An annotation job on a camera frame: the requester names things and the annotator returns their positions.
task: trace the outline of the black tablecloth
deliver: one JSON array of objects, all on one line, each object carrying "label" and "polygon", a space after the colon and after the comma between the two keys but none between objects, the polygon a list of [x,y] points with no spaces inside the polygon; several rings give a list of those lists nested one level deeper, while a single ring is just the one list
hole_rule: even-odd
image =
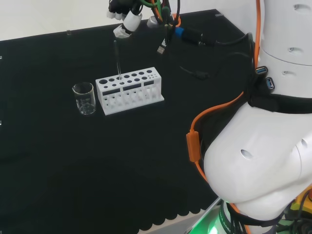
[{"label": "black tablecloth", "polygon": [[[231,41],[243,34],[216,10],[182,15],[182,26]],[[122,72],[155,67],[165,101],[105,116],[78,113],[71,87],[117,74],[116,25],[0,42],[0,230],[3,234],[135,234],[177,214],[206,209],[216,195],[189,161],[185,135],[201,111],[243,90],[249,62],[223,61],[247,48],[195,47],[146,21],[118,40]]]}]

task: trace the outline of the orange cable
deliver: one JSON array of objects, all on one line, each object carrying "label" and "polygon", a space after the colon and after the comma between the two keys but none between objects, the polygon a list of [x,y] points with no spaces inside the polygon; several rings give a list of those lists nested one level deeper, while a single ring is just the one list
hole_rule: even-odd
[{"label": "orange cable", "polygon": [[234,100],[230,101],[230,102],[227,102],[227,103],[224,103],[224,104],[221,104],[221,105],[218,105],[218,106],[213,106],[205,111],[203,111],[202,113],[200,113],[198,116],[196,116],[196,118],[193,120],[192,122],[192,125],[191,125],[191,131],[194,131],[194,127],[195,127],[195,124],[196,122],[202,118],[204,115],[206,115],[207,113],[211,112],[211,111],[215,111],[215,110],[218,110],[218,109],[221,109],[223,107],[226,107],[228,105],[231,105],[233,102],[235,102],[236,100],[238,100],[241,96],[243,96],[244,92],[242,92],[237,98],[235,98]]},{"label": "orange cable", "polygon": [[181,17],[179,16],[178,23],[177,23],[176,27],[178,28],[178,27],[180,27],[180,25],[181,25]]},{"label": "orange cable", "polygon": [[156,15],[158,16],[158,18],[160,19],[160,21],[162,22],[162,17],[160,16],[160,13],[158,12],[158,9],[155,8],[155,12],[156,12]]},{"label": "orange cable", "polygon": [[196,165],[196,167],[197,167],[199,173],[201,174],[201,176],[207,181],[207,183],[209,183],[209,182],[208,182],[208,179],[207,179],[206,176],[205,176],[205,173],[204,173],[203,170],[200,168],[200,165],[199,165],[199,162],[198,162],[198,161],[195,162],[195,165]]},{"label": "orange cable", "polygon": [[260,34],[261,34],[261,5],[260,0],[256,0],[257,6],[257,30],[255,35],[255,46],[254,46],[254,63],[255,67],[258,66],[258,57],[260,50]]}]

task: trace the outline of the test tube rack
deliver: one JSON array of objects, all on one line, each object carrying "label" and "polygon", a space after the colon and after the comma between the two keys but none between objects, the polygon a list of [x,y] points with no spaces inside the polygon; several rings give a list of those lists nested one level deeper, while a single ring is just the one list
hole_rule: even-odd
[{"label": "test tube rack", "polygon": [[161,76],[154,67],[96,80],[105,115],[163,101]]}]

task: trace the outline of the usb port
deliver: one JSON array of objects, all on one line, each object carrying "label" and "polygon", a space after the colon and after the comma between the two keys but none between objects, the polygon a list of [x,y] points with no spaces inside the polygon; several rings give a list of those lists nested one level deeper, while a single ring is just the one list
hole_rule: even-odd
[{"label": "usb port", "polygon": [[260,75],[268,72],[268,68],[266,66],[258,67],[255,72]]},{"label": "usb port", "polygon": [[274,82],[273,82],[273,79],[271,77],[268,77],[265,80],[266,80],[267,86],[270,90],[275,89]]}]

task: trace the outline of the cable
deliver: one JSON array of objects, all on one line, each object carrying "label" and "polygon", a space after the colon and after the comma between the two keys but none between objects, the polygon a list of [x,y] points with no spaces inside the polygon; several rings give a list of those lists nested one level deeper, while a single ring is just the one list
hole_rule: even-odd
[{"label": "cable", "polygon": [[149,3],[149,2],[146,2],[145,0],[140,0],[140,2],[142,3],[142,5],[147,6],[149,8],[153,8],[157,6],[157,3]]},{"label": "cable", "polygon": [[305,200],[307,199],[309,193],[310,193],[310,190],[306,191],[306,193],[303,195],[302,200],[301,200],[301,202],[300,202],[300,207],[299,207],[299,210],[298,210],[298,217],[297,217],[297,219],[295,219],[295,221],[294,221],[294,223],[293,223],[293,229],[292,229],[292,231],[293,231],[294,234],[296,234],[296,232],[297,232],[297,222],[298,222],[298,220],[300,220],[300,218],[301,218],[301,213],[302,213],[302,210],[303,210],[303,205],[304,205],[304,202],[305,202]]},{"label": "cable", "polygon": [[248,58],[250,59],[250,56],[246,55],[245,53],[242,53],[242,52],[233,52],[233,53],[230,53],[228,54],[227,56],[223,57],[221,59],[221,61],[219,62],[219,67],[217,69],[217,71],[214,73],[214,75],[212,76],[213,78],[216,78],[216,76],[219,74],[219,72],[221,71],[221,69],[223,68],[223,66],[226,64],[224,61],[226,61],[228,58],[232,57],[232,56],[236,56],[236,55],[240,55],[240,56],[243,56],[245,58]]},{"label": "cable", "polygon": [[[172,14],[172,16],[176,19],[177,17],[177,14]],[[181,17],[179,16],[178,17],[178,23],[177,23],[177,25],[176,25],[176,27],[180,27],[181,26]]]},{"label": "cable", "polygon": [[138,12],[138,15],[142,12],[142,10],[143,10],[143,5],[141,5],[141,8],[140,8],[140,10]]},{"label": "cable", "polygon": [[235,230],[236,230],[236,234],[240,234],[240,226],[238,224],[238,221],[235,219],[234,220],[234,224],[235,224]]},{"label": "cable", "polygon": [[[261,9],[260,9],[260,0],[256,0],[256,6],[257,6],[257,29],[256,29],[256,43],[255,43],[255,48],[253,46],[251,46],[251,57],[252,57],[252,66],[253,66],[253,72],[255,73],[255,68],[257,67],[257,64],[258,64],[258,56],[259,56],[259,45],[260,45],[260,31],[261,31]],[[196,116],[196,118],[193,120],[192,124],[191,124],[191,129],[190,129],[190,135],[189,137],[187,137],[187,140],[188,140],[188,147],[191,146],[191,151],[189,150],[189,153],[191,152],[192,153],[192,150],[196,150],[196,145],[192,145],[192,144],[195,144],[196,143],[196,137],[198,138],[198,133],[195,134],[195,131],[194,131],[194,127],[195,127],[195,124],[196,122],[202,118],[204,115],[206,115],[207,113],[210,113],[212,111],[215,111],[215,110],[218,110],[218,109],[221,109],[223,107],[226,107],[226,106],[229,106],[231,105],[233,102],[237,101],[239,98],[241,98],[242,96],[244,95],[244,92],[242,92],[237,98],[235,98],[234,100],[230,101],[230,102],[227,102],[227,103],[224,103],[224,104],[221,104],[221,105],[218,105],[218,106],[214,106],[214,107],[211,107],[205,111],[203,111],[202,113],[200,113],[198,116]],[[190,155],[190,159],[191,157],[193,158],[196,158],[198,157],[197,155]],[[195,165],[199,171],[199,173],[201,174],[201,176],[208,182],[204,172],[202,171],[201,167],[199,166],[199,160],[195,161]],[[230,206],[235,210],[235,212],[237,213],[240,213],[239,212],[239,209],[233,204],[233,203],[230,203]],[[250,232],[250,228],[249,226],[245,225],[245,229],[246,229],[246,232],[247,234],[251,234]]]},{"label": "cable", "polygon": [[240,225],[242,226],[242,229],[243,229],[243,234],[246,234],[246,233],[247,233],[247,231],[246,231],[245,226],[244,226],[244,225],[242,225],[241,223],[240,223]]},{"label": "cable", "polygon": [[181,0],[177,0],[177,10],[176,10],[174,27],[176,27],[178,25],[178,21],[179,21],[179,18],[180,18],[180,9],[181,9]]},{"label": "cable", "polygon": [[193,120],[192,124],[191,124],[191,129],[190,131],[193,132],[194,131],[194,127],[195,127],[195,124],[197,121],[199,121],[204,115],[212,112],[212,111],[216,111],[216,110],[219,110],[223,107],[226,107],[226,106],[229,106],[231,105],[233,102],[237,101],[239,98],[241,98],[243,96],[244,92],[242,92],[237,98],[235,98],[234,100],[232,101],[229,101],[227,103],[224,103],[224,104],[221,104],[221,105],[218,105],[218,106],[213,106],[205,111],[203,111],[202,113],[200,113],[198,116],[196,116],[196,118]]},{"label": "cable", "polygon": [[238,43],[240,43],[241,41],[243,41],[245,38],[248,37],[248,34],[242,36],[241,38],[239,39],[236,39],[234,41],[230,41],[230,42],[219,42],[219,41],[216,41],[215,42],[215,45],[224,45],[224,46],[227,46],[227,45],[236,45]]},{"label": "cable", "polygon": [[156,7],[154,7],[154,8],[152,8],[152,12],[153,12],[153,14],[154,14],[154,17],[155,17],[155,19],[157,20],[157,23],[158,24],[161,24],[162,23],[162,21],[159,19],[159,16],[157,15],[157,8]]},{"label": "cable", "polygon": [[291,225],[289,226],[285,226],[285,225],[281,225],[281,224],[277,224],[278,228],[276,229],[276,232],[277,233],[280,233],[280,232],[284,232],[284,231],[287,231],[289,230],[289,228],[291,228],[293,226],[294,223],[292,223]]},{"label": "cable", "polygon": [[230,229],[230,234],[233,234],[234,231],[234,219],[231,217],[231,229]]},{"label": "cable", "polygon": [[157,17],[159,18],[159,20],[162,22],[160,0],[157,0],[157,3],[155,3],[155,0],[151,0],[151,2],[152,2],[152,4],[156,4],[157,9],[155,8],[154,11],[155,11]]},{"label": "cable", "polygon": [[256,6],[257,6],[257,29],[256,29],[255,46],[254,46],[255,67],[258,66],[258,57],[259,57],[259,50],[260,50],[260,34],[261,34],[261,5],[260,5],[260,0],[256,0]]}]

